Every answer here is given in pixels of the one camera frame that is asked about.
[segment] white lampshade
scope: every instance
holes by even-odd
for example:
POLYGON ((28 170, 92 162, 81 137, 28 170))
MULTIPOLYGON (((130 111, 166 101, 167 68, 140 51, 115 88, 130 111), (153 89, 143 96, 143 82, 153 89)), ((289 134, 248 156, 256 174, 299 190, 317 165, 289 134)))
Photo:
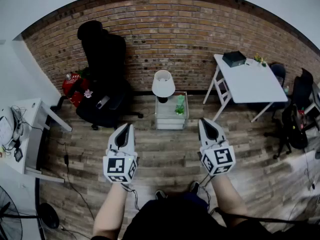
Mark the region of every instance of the white lampshade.
POLYGON ((159 70, 154 74, 152 92, 161 98, 167 98, 174 94, 176 90, 174 80, 170 72, 166 70, 159 70))

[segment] gaming chair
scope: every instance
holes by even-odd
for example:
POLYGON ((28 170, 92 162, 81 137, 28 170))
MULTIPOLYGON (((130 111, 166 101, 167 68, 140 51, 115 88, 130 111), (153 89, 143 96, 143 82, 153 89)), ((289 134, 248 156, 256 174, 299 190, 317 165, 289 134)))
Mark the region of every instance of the gaming chair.
POLYGON ((98 126, 116 129, 119 116, 124 114, 143 118, 142 114, 129 110, 133 93, 123 76, 126 54, 123 37, 108 33, 96 20, 83 23, 77 37, 88 61, 89 90, 93 92, 80 102, 76 109, 78 116, 92 123, 94 130, 98 126))

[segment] desk leg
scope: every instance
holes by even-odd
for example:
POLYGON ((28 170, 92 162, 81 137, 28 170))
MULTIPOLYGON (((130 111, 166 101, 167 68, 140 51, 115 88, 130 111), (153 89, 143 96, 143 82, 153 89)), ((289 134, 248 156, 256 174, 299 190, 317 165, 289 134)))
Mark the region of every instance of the desk leg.
POLYGON ((260 117, 272 104, 273 104, 273 102, 270 102, 268 105, 266 105, 265 108, 262 109, 262 110, 260 111, 260 113, 255 116, 254 119, 251 120, 251 123, 253 123, 254 121, 256 121, 256 120, 258 119, 258 117, 260 117))
POLYGON ((65 180, 63 178, 51 177, 51 176, 43 175, 43 174, 36 173, 36 172, 33 172, 33 171, 29 171, 29 170, 26 170, 25 174, 33 176, 33 177, 41 179, 41 180, 46 180, 46 181, 51 181, 51 182, 58 182, 58 183, 65 183, 65 180))
POLYGON ((310 106, 308 106, 305 110, 304 113, 308 114, 310 112, 310 110, 312 110, 314 107, 316 106, 316 104, 314 102, 312 102, 312 104, 310 106))
POLYGON ((223 102, 223 104, 221 105, 221 107, 219 108, 218 112, 215 114, 214 118, 212 119, 212 121, 215 121, 218 116, 221 114, 221 112, 224 110, 224 108, 226 107, 226 105, 228 104, 228 102, 231 100, 232 96, 231 93, 228 94, 228 96, 226 97, 225 101, 223 102))
POLYGON ((56 115, 46 104, 41 102, 41 106, 44 109, 44 111, 52 117, 53 120, 55 120, 59 125, 61 125, 64 129, 66 129, 68 132, 72 132, 72 128, 64 122, 59 116, 56 115))
POLYGON ((206 93, 206 95, 205 95, 205 97, 204 97, 204 100, 203 100, 203 103, 202 103, 202 104, 206 104, 206 101, 207 101, 207 99, 208 99, 208 97, 209 97, 209 94, 210 94, 210 92, 211 92, 211 90, 212 90, 212 87, 214 86, 214 82, 215 82, 215 80, 217 79, 217 76, 218 76, 219 71, 220 71, 220 68, 219 68, 219 66, 217 65, 217 66, 216 66, 216 69, 215 69, 214 76, 213 76, 212 81, 211 81, 211 83, 210 83, 210 87, 209 87, 209 89, 208 89, 208 91, 207 91, 207 93, 206 93))

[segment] white folding table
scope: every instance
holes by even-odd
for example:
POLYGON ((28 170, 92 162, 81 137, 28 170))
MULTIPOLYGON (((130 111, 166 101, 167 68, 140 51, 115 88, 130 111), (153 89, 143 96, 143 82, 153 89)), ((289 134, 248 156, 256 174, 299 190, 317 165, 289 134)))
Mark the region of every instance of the white folding table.
POLYGON ((29 127, 30 133, 20 145, 20 150, 23 155, 22 159, 19 162, 16 161, 14 157, 15 149, 13 149, 10 152, 3 154, 2 158, 0 158, 0 163, 6 163, 23 175, 30 175, 43 180, 63 183, 65 181, 63 178, 43 175, 40 170, 36 169, 39 146, 42 137, 42 131, 39 129, 50 129, 50 127, 45 123, 47 115, 61 125, 66 131, 71 132, 72 128, 58 117, 40 98, 15 101, 10 104, 10 106, 14 106, 15 109, 20 108, 25 110, 23 114, 23 121, 34 128, 31 128, 28 124, 24 125, 25 127, 29 127))
POLYGON ((288 100, 284 90, 268 65, 263 67, 261 64, 243 64, 229 67, 222 57, 222 54, 214 55, 217 66, 209 90, 203 100, 203 104, 205 104, 214 86, 221 102, 221 108, 214 116, 213 121, 218 118, 231 98, 235 103, 269 103, 251 122, 257 120, 272 103, 286 102, 288 100), (218 80, 219 72, 222 73, 223 77, 218 80), (224 93, 220 89, 221 84, 224 85, 226 90, 224 93))

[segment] power adapter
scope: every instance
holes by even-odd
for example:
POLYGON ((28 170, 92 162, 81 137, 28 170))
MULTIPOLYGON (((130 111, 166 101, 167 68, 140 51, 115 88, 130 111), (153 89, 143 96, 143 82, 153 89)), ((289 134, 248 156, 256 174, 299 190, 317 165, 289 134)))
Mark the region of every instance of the power adapter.
POLYGON ((64 163, 67 167, 69 166, 69 156, 67 154, 64 155, 64 163))

